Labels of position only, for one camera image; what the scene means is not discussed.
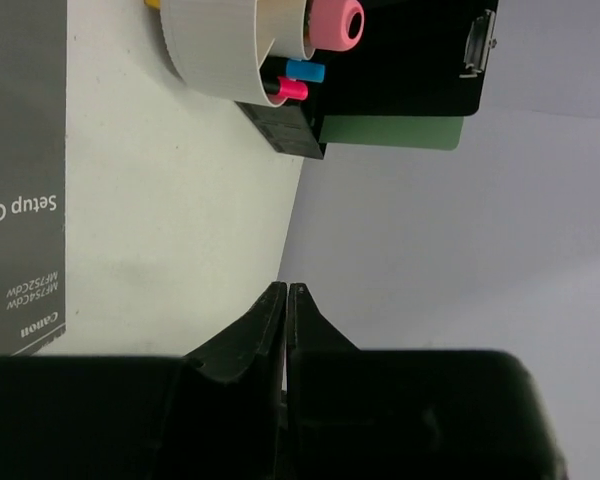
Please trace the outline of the black clipboard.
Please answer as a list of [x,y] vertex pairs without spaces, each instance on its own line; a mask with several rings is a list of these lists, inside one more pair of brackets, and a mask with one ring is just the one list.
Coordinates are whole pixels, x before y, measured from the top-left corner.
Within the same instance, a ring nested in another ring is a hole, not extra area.
[[313,97],[319,115],[466,117],[480,107],[484,73],[465,60],[472,26],[496,1],[365,1],[359,43],[324,53]]

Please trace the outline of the green clipboard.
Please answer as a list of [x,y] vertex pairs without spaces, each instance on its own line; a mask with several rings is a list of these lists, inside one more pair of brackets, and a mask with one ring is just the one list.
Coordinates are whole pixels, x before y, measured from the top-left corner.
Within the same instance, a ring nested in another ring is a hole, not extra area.
[[463,117],[326,116],[320,141],[452,151],[460,142]]

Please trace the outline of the black pink highlighter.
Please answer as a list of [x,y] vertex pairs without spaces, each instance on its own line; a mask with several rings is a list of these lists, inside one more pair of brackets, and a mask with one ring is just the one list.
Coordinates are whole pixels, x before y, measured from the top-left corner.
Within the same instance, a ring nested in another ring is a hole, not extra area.
[[288,77],[267,77],[262,81],[265,92],[279,99],[304,101],[308,98],[308,86]]

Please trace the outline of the pink capped glue stick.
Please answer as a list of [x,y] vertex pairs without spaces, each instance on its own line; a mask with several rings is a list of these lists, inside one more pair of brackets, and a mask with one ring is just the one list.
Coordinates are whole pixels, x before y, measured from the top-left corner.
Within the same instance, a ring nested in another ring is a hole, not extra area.
[[344,52],[354,48],[365,26],[365,12],[357,0],[316,0],[308,3],[305,36],[318,50]]

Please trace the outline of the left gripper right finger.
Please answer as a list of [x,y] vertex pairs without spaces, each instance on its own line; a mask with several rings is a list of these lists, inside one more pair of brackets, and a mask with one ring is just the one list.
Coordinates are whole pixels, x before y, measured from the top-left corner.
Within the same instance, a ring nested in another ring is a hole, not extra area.
[[289,288],[287,408],[301,479],[564,479],[536,382],[500,350],[370,350]]

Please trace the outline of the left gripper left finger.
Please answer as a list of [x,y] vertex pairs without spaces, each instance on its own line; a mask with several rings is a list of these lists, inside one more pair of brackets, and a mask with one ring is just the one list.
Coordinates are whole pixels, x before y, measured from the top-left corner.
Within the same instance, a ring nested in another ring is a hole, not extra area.
[[0,357],[0,479],[270,479],[286,287],[183,356]]

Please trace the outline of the grey booklet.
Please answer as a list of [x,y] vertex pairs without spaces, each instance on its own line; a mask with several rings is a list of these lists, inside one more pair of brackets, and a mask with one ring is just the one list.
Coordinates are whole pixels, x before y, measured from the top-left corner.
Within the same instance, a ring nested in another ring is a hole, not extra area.
[[0,355],[65,331],[67,4],[0,1]]

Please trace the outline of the black blue highlighter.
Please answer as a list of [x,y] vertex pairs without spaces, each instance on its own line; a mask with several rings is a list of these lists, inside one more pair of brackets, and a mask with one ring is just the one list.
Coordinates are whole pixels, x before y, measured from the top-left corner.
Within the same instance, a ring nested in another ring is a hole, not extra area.
[[322,83],[326,68],[323,64],[284,57],[268,57],[260,69],[263,75],[281,76],[310,83]]

